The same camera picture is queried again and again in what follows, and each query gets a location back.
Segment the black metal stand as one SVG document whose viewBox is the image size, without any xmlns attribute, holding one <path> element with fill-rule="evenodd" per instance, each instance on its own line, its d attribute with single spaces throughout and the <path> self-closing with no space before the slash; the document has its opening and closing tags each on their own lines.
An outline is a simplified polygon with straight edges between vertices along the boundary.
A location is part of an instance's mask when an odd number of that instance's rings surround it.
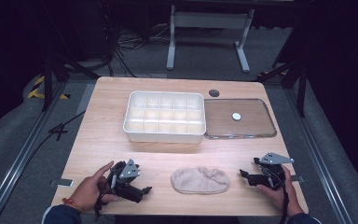
<svg viewBox="0 0 358 224">
<path fill-rule="evenodd" d="M 306 63 L 303 60 L 285 63 L 267 73 L 262 72 L 260 75 L 257 76 L 256 79 L 254 79 L 254 82 L 263 83 L 273 77 L 276 77 L 279 74 L 282 74 L 283 72 L 286 73 L 286 75 L 281 81 L 281 86 L 283 89 L 292 89 L 294 85 L 298 83 L 296 109 L 300 117 L 304 118 L 304 104 L 308 69 L 306 67 Z"/>
<path fill-rule="evenodd" d="M 44 61 L 44 78 L 45 78 L 45 99 L 42 111 L 46 112 L 53 101 L 52 77 L 56 77 L 59 82 L 67 82 L 69 73 L 65 65 L 72 66 L 75 70 L 85 74 L 92 79 L 98 79 L 100 76 L 92 72 L 85 66 L 75 62 L 60 53 L 51 53 Z"/>
</svg>

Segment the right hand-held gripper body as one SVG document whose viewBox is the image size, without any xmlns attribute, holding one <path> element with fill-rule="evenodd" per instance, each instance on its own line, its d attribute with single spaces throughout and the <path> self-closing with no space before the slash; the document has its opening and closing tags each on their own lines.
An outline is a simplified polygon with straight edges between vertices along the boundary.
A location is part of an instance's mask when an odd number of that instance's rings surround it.
<svg viewBox="0 0 358 224">
<path fill-rule="evenodd" d="M 254 163 L 259 166 L 261 175 L 252 175 L 256 179 L 257 185 L 263 185 L 271 189 L 278 189 L 285 181 L 285 174 L 282 165 L 294 163 L 291 158 L 269 152 L 262 158 L 254 158 Z"/>
</svg>

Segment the aluminium floor rail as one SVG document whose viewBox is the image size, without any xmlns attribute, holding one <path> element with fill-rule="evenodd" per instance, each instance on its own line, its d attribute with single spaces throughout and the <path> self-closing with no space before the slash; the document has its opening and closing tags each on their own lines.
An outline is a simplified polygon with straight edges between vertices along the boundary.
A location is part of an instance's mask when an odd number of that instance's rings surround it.
<svg viewBox="0 0 358 224">
<path fill-rule="evenodd" d="M 52 92 L 52 96 L 50 98 L 50 105 L 44 112 L 41 112 L 40 115 L 37 117 L 33 129 L 29 132 L 29 135 L 27 136 L 23 146 L 21 147 L 18 156 L 9 167 L 2 183 L 0 184 L 0 216 L 12 194 L 12 191 L 16 187 L 19 179 L 21 178 L 22 173 L 26 169 L 27 164 L 36 152 L 36 149 L 34 148 L 36 140 L 42 132 L 42 128 L 47 122 L 48 116 L 51 114 L 53 106 L 56 105 L 65 88 L 66 83 L 57 84 L 56 89 Z"/>
<path fill-rule="evenodd" d="M 309 149 L 310 159 L 312 160 L 317 174 L 321 179 L 324 191 L 330 204 L 332 205 L 338 224 L 353 224 L 351 216 L 341 198 L 340 193 L 337 190 L 337 185 L 331 176 L 326 163 L 324 162 L 323 156 L 310 131 L 310 127 L 306 119 L 302 118 L 297 111 L 296 96 L 290 90 L 284 90 L 283 92 L 288 99 L 292 111 L 295 113 L 295 118 L 300 127 L 300 130 L 305 136 L 307 147 Z"/>
</svg>

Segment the white divided storage box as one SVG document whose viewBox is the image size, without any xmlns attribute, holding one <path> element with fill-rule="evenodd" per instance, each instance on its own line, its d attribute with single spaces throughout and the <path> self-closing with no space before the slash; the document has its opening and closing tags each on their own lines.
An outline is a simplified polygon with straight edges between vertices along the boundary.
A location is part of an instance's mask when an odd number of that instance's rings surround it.
<svg viewBox="0 0 358 224">
<path fill-rule="evenodd" d="M 123 131 L 132 142 L 199 144 L 206 134 L 204 97 L 194 92 L 133 91 Z"/>
</svg>

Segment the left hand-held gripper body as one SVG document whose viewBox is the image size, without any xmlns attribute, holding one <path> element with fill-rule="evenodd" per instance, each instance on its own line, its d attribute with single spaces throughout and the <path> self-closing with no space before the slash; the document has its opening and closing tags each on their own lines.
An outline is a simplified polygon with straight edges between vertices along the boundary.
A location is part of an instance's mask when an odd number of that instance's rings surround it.
<svg viewBox="0 0 358 224">
<path fill-rule="evenodd" d="M 132 186 L 131 182 L 139 175 L 139 165 L 133 159 L 119 161 L 110 169 L 102 193 L 114 194 L 134 202 L 136 195 L 142 194 L 142 192 Z"/>
</svg>

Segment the yellow black hazard tape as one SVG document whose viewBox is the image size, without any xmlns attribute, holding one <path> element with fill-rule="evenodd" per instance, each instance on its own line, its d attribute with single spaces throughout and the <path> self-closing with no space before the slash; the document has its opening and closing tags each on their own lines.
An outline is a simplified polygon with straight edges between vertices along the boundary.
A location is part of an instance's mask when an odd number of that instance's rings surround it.
<svg viewBox="0 0 358 224">
<path fill-rule="evenodd" d="M 39 99 L 44 99 L 45 98 L 45 94 L 40 92 L 39 90 L 42 87 L 42 84 L 45 81 L 45 77 L 44 76 L 40 76 L 34 83 L 33 87 L 31 88 L 31 90 L 29 91 L 27 97 L 28 98 L 39 98 Z"/>
</svg>

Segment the white metal desk frame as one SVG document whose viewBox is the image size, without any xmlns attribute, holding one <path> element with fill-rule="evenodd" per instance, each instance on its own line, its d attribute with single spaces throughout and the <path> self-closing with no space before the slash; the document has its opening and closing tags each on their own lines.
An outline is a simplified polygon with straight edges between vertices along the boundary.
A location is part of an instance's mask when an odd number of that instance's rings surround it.
<svg viewBox="0 0 358 224">
<path fill-rule="evenodd" d="M 178 11 L 176 5 L 171 5 L 170 15 L 170 43 L 166 68 L 173 70 L 175 59 L 175 29 L 176 28 L 213 28 L 242 30 L 241 38 L 234 43 L 243 73 L 250 72 L 244 45 L 251 28 L 255 11 L 249 9 L 244 14 L 212 13 L 212 12 L 185 12 Z"/>
</svg>

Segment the clear plastic lid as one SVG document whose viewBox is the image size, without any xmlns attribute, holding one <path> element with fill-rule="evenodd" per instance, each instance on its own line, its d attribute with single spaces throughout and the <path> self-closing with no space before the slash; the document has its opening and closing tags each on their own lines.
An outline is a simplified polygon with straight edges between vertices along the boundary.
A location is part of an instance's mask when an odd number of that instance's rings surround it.
<svg viewBox="0 0 358 224">
<path fill-rule="evenodd" d="M 261 99 L 207 99 L 206 137 L 242 139 L 273 137 L 277 130 Z"/>
</svg>

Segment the person's left hand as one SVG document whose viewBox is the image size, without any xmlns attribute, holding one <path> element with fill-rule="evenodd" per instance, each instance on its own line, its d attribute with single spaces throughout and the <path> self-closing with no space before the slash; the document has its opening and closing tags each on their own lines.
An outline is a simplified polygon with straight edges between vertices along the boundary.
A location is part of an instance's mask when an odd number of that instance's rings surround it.
<svg viewBox="0 0 358 224">
<path fill-rule="evenodd" d="M 104 174 L 113 165 L 114 162 L 110 161 L 100 168 L 94 175 L 86 177 L 64 203 L 74 207 L 81 213 L 92 210 L 102 192 L 101 187 L 105 184 L 106 177 Z"/>
</svg>

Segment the dark curtain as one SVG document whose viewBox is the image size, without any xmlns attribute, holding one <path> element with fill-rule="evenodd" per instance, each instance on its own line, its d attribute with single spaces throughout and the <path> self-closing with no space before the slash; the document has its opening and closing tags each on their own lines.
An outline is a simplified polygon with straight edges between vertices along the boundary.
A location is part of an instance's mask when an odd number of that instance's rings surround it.
<svg viewBox="0 0 358 224">
<path fill-rule="evenodd" d="M 0 118 L 23 102 L 23 89 L 42 65 L 32 3 L 0 0 Z"/>
<path fill-rule="evenodd" d="M 317 0 L 310 83 L 358 172 L 358 0 Z"/>
</svg>

